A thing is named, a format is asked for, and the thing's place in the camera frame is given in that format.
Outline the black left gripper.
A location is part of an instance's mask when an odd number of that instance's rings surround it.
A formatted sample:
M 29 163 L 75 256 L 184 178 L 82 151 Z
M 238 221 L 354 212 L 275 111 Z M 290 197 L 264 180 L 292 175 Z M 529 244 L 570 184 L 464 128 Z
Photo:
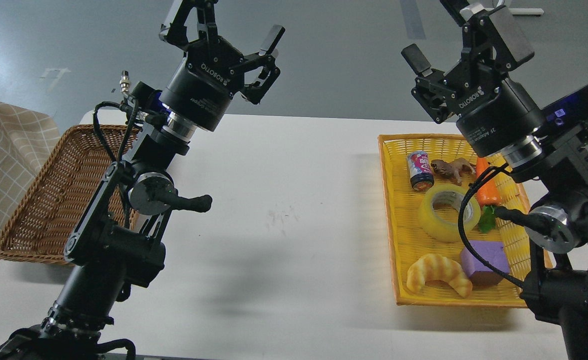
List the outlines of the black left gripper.
M 220 123 L 233 93 L 240 91 L 246 101 L 260 103 L 280 76 L 276 46 L 286 32 L 282 25 L 273 25 L 259 51 L 243 56 L 225 39 L 218 40 L 217 3 L 217 0 L 179 0 L 159 31 L 159 39 L 164 43 L 189 49 L 159 100 L 171 111 L 210 132 Z M 188 40 L 187 23 L 193 10 L 196 10 L 198 41 Z M 205 43 L 217 44 L 218 53 L 209 58 Z M 255 69 L 260 69 L 259 75 L 244 85 L 244 73 Z

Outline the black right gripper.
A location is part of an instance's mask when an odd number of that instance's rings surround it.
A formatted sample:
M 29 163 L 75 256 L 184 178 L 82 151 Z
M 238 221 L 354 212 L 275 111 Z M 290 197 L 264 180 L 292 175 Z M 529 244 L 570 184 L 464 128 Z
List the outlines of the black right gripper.
M 435 123 L 457 116 L 456 127 L 481 157 L 515 145 L 543 125 L 543 114 L 510 71 L 534 57 L 511 11 L 481 3 L 442 0 L 461 27 L 461 59 L 448 71 L 435 69 L 417 44 L 401 51 L 412 71 L 412 95 Z

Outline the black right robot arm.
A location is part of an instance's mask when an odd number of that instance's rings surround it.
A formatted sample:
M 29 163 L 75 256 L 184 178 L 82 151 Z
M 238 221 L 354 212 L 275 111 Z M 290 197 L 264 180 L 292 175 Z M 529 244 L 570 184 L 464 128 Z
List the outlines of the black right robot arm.
M 561 327 L 570 360 L 588 360 L 588 84 L 540 109 L 509 77 L 534 50 L 504 5 L 444 0 L 461 27 L 461 58 L 449 71 L 432 68 L 415 45 L 402 55 L 416 74 L 412 95 L 436 123 L 456 126 L 479 157 L 500 154 L 505 165 L 484 171 L 464 196 L 499 173 L 516 183 L 539 179 L 547 193 L 529 212 L 498 207 L 497 218 L 525 228 L 531 270 L 520 287 L 538 321 Z

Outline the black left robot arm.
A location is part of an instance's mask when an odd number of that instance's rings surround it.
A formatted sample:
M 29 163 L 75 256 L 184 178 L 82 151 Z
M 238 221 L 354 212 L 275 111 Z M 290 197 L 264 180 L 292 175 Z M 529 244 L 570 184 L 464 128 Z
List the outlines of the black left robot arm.
M 183 59 L 165 89 L 131 87 L 122 71 L 123 100 L 95 106 L 93 131 L 111 163 L 65 244 L 74 269 L 44 321 L 15 330 L 0 360 L 103 360 L 116 349 L 136 358 L 129 339 L 99 342 L 114 323 L 109 313 L 164 268 L 172 212 L 202 214 L 212 205 L 208 194 L 181 197 L 170 163 L 188 152 L 195 130 L 216 129 L 234 95 L 259 104 L 280 75 L 276 46 L 285 28 L 273 25 L 260 49 L 244 55 L 218 34 L 215 4 L 183 0 L 168 13 L 159 38 Z

